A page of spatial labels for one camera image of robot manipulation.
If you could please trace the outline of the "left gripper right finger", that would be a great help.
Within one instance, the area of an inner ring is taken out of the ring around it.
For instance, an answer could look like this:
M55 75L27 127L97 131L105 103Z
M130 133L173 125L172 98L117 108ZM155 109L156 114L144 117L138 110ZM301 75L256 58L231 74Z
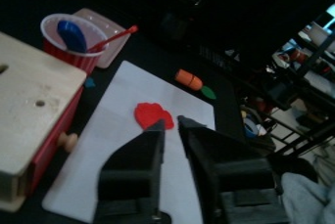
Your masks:
M179 117L204 224L289 224L271 165L247 144Z

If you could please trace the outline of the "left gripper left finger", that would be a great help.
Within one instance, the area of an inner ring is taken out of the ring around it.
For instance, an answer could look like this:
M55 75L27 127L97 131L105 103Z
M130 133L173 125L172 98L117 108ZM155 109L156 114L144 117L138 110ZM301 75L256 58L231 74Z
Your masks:
M172 224L160 210L165 121L160 119L106 160L98 177L93 224Z

